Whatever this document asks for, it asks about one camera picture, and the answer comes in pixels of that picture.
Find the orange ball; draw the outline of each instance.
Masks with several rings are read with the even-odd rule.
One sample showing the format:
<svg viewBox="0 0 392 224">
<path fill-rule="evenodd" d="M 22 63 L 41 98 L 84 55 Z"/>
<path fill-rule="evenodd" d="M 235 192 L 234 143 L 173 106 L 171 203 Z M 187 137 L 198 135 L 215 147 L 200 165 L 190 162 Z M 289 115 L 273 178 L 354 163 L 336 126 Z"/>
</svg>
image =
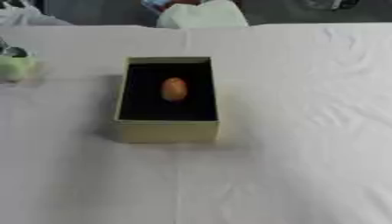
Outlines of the orange ball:
<svg viewBox="0 0 392 224">
<path fill-rule="evenodd" d="M 170 78 L 162 84 L 162 98 L 168 102 L 183 101 L 187 95 L 186 83 L 180 78 Z"/>
</svg>

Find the open box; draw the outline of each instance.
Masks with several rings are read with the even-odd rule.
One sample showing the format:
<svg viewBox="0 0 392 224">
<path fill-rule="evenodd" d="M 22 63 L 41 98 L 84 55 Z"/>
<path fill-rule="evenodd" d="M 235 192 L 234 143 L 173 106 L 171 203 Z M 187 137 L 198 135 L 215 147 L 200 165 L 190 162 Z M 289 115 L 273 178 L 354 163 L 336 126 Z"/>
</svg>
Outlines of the open box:
<svg viewBox="0 0 392 224">
<path fill-rule="evenodd" d="M 188 89 L 180 102 L 162 98 L 165 80 L 178 77 Z M 129 58 L 115 112 L 124 143 L 211 142 L 219 118 L 209 58 Z"/>
</svg>

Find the box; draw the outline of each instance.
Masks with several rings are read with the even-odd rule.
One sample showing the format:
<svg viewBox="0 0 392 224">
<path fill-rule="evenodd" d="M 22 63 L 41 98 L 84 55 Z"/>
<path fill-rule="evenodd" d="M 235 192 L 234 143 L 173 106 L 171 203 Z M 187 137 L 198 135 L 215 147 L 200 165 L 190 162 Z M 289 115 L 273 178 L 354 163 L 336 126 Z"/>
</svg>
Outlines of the box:
<svg viewBox="0 0 392 224">
<path fill-rule="evenodd" d="M 170 78 L 188 89 L 183 101 L 162 98 Z M 219 129 L 214 78 L 209 58 L 129 58 L 115 112 L 123 143 L 205 143 Z"/>
</svg>

